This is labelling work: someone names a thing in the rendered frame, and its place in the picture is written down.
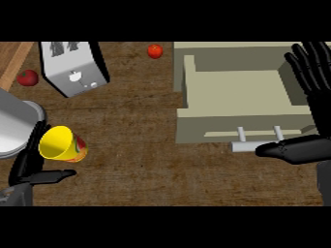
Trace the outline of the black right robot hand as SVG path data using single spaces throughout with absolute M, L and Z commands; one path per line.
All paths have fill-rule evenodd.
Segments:
M 306 95 L 318 134 L 267 143 L 256 155 L 301 165 L 331 160 L 331 49 L 324 42 L 304 42 L 292 45 L 284 58 Z

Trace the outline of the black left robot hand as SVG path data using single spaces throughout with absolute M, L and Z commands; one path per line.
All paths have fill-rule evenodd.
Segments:
M 12 171 L 9 175 L 9 185 L 15 186 L 22 183 L 31 185 L 38 184 L 54 184 L 59 183 L 65 178 L 77 175 L 75 170 L 44 170 L 44 157 L 38 152 L 40 140 L 50 130 L 52 125 L 46 120 L 38 121 L 26 142 L 25 149 L 21 151 Z

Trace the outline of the yellow cup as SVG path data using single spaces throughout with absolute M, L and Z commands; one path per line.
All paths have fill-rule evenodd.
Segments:
M 40 140 L 38 151 L 46 159 L 77 163 L 87 155 L 88 146 L 68 126 L 56 126 Z

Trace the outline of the beige drawer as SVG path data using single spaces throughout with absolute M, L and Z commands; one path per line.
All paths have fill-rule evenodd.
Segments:
M 200 72 L 184 57 L 178 143 L 264 141 L 317 133 L 305 96 L 289 93 L 277 71 Z

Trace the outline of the beige cabinet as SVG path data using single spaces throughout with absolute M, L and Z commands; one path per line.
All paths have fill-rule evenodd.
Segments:
M 174 90 L 184 89 L 184 56 L 193 55 L 197 72 L 276 71 L 281 76 L 292 105 L 302 106 L 308 101 L 284 58 L 293 44 L 295 42 L 174 42 Z

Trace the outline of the dark red apple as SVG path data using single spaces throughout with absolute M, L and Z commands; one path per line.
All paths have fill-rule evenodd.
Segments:
M 38 83 L 38 73 L 34 70 L 24 70 L 18 75 L 18 83 L 22 86 L 34 86 Z

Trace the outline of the silver toaster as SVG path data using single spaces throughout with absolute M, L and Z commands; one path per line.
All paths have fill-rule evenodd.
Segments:
M 97 42 L 40 42 L 41 75 L 69 98 L 110 82 Z

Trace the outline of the red tomato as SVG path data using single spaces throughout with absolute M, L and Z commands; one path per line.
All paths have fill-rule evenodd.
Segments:
M 164 47 L 161 45 L 149 45 L 147 54 L 153 59 L 159 59 L 164 56 Z

